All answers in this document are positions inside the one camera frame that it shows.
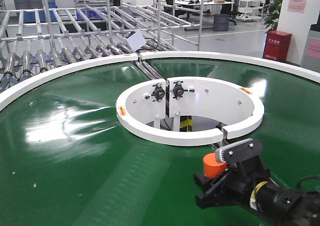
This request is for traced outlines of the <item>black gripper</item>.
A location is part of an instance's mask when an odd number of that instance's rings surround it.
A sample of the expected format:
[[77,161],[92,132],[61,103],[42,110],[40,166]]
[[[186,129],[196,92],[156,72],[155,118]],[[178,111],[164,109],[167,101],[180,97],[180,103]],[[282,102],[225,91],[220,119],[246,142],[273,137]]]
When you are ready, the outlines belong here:
[[247,160],[260,155],[262,149],[262,143],[252,138],[218,148],[215,151],[216,161],[229,165],[215,178],[199,172],[193,175],[194,182],[203,191],[195,195],[196,205],[201,209],[239,205],[251,210],[250,198],[254,187],[269,181],[271,175],[262,162]]

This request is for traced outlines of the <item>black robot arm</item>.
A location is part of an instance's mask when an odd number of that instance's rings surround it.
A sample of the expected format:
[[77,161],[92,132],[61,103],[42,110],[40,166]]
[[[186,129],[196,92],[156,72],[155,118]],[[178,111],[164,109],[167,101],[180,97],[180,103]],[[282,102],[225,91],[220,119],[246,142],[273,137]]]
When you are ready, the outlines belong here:
[[215,150],[218,163],[226,163],[215,176],[195,173],[202,193],[195,196],[198,207],[241,206],[274,225],[319,225],[320,193],[284,188],[271,179],[261,160],[263,145],[248,138]]

